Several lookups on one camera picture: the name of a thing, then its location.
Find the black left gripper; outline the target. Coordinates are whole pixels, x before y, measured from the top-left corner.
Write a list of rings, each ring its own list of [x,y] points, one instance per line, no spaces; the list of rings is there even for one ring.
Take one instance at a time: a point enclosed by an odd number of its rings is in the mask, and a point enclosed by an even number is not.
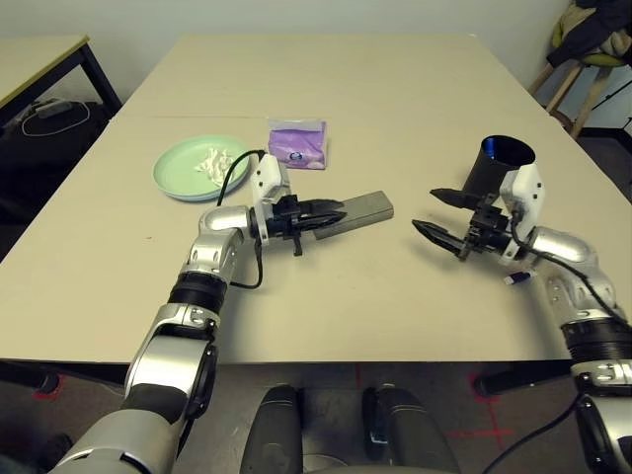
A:
[[[347,214],[340,211],[341,201],[315,198],[301,201],[297,195],[281,197],[272,205],[272,217],[268,219],[270,237],[291,240],[293,255],[303,255],[301,235],[303,232],[331,226],[341,221]]]

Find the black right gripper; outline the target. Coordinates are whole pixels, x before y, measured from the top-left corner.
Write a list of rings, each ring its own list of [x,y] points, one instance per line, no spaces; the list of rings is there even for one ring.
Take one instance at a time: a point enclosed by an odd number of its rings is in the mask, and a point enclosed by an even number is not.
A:
[[[507,230],[510,221],[495,206],[497,196],[487,194],[480,197],[447,188],[433,189],[430,194],[453,207],[474,208],[474,213],[463,240],[432,222],[413,219],[412,224],[420,234],[452,255],[457,255],[459,260],[466,260],[472,252],[504,253],[511,241]]]

